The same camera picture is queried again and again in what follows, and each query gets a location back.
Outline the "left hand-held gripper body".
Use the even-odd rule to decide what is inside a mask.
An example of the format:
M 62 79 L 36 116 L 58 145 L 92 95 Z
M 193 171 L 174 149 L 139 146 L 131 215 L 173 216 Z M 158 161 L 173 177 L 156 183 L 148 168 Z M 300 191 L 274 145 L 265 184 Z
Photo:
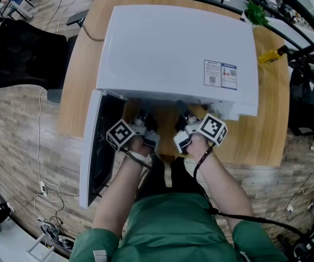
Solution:
M 140 135 L 144 144 L 156 151 L 159 146 L 160 136 L 157 134 L 158 126 L 155 121 L 152 123 L 135 123 L 135 119 L 127 124 L 123 119 L 119 120 L 106 132 L 107 142 L 116 152 L 128 148 L 129 140 Z

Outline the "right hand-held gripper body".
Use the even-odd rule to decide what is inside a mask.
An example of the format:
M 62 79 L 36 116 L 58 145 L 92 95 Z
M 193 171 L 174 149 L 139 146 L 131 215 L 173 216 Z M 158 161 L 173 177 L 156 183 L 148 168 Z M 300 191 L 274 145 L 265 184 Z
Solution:
M 180 154 L 186 154 L 187 147 L 192 143 L 191 137 L 199 133 L 209 142 L 220 146 L 227 134 L 225 122 L 219 120 L 211 114 L 206 114 L 203 119 L 191 113 L 180 115 L 176 123 L 177 131 L 174 137 L 174 144 Z

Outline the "person's right hand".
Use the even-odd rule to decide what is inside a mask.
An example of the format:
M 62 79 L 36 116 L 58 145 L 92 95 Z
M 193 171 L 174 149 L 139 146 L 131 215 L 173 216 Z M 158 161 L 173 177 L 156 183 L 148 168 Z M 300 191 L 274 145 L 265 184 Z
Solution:
M 200 133 L 195 133 L 191 136 L 191 143 L 186 150 L 195 161 L 199 161 L 208 148 L 209 143 L 206 137 Z

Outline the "person's left hand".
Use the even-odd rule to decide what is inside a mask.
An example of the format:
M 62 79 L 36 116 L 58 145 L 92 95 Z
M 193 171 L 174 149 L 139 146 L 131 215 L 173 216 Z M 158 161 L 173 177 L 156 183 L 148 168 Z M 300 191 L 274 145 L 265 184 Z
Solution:
M 149 146 L 144 144 L 144 140 L 140 135 L 135 135 L 130 139 L 128 149 L 144 157 L 148 156 L 152 150 Z

